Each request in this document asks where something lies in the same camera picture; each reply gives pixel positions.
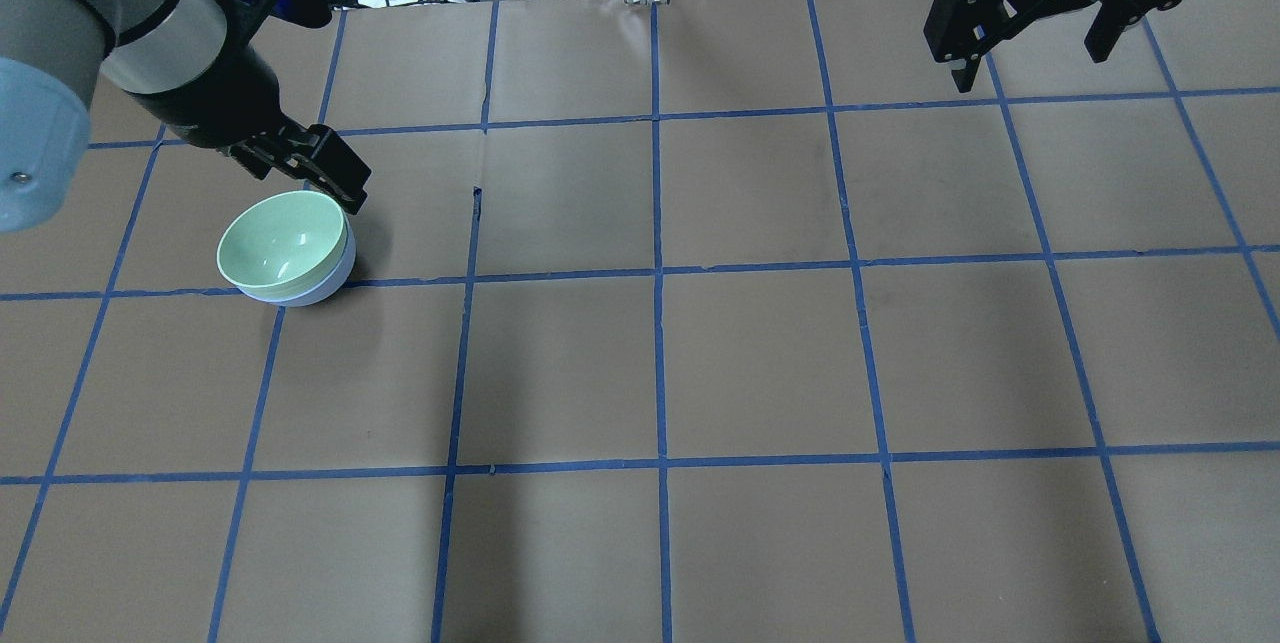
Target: green bowl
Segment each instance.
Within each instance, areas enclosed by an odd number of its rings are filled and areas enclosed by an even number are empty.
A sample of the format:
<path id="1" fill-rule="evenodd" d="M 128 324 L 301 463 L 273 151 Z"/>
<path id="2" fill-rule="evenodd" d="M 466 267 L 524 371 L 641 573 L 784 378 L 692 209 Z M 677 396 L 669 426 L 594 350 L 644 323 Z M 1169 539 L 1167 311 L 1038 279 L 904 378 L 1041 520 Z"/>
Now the green bowl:
<path id="1" fill-rule="evenodd" d="M 316 191 L 271 196 L 239 214 L 218 242 L 218 270 L 246 293 L 288 297 L 328 275 L 347 242 L 347 215 Z"/>

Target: gray robot arm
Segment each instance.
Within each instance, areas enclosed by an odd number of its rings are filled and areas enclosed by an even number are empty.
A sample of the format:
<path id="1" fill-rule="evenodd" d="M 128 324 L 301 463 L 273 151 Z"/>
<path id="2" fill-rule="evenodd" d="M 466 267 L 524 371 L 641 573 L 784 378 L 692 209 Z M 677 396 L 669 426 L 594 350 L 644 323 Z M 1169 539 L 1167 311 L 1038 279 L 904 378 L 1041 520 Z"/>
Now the gray robot arm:
<path id="1" fill-rule="evenodd" d="M 188 143 L 257 178 L 310 181 L 351 213 L 369 168 L 324 126 L 280 111 L 274 73 L 248 45 L 266 15 L 307 27 L 333 0 L 4 0 L 0 5 L 0 231 L 60 208 L 88 142 L 101 70 Z"/>

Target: light blue cap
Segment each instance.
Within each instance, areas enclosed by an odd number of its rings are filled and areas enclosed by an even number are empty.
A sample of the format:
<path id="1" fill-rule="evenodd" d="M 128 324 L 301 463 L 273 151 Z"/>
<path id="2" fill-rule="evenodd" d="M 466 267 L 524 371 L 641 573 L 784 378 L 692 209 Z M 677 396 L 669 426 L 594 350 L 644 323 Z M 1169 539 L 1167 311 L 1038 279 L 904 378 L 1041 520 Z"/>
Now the light blue cap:
<path id="1" fill-rule="evenodd" d="M 45 223 L 88 147 L 88 111 L 59 78 L 0 58 L 0 233 Z"/>

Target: blue joint cap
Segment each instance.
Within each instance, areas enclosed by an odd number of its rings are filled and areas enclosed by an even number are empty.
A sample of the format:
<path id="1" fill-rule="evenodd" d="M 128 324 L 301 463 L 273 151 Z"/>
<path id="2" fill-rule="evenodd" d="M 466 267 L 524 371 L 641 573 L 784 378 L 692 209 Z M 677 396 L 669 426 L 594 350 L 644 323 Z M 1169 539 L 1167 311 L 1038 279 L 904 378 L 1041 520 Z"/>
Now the blue joint cap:
<path id="1" fill-rule="evenodd" d="M 0 58 L 0 233 L 58 213 L 88 128 L 84 104 L 59 78 Z"/>

